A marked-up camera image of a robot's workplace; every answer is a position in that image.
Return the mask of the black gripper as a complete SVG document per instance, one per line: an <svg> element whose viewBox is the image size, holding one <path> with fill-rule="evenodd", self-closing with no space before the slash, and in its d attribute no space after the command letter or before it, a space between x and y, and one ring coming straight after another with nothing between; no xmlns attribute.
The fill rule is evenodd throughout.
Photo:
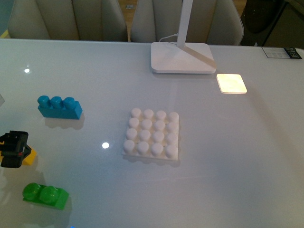
<svg viewBox="0 0 304 228"><path fill-rule="evenodd" d="M0 137L0 166L4 168L19 168L22 162L31 154L27 145L29 134L23 131L10 131Z"/></svg>

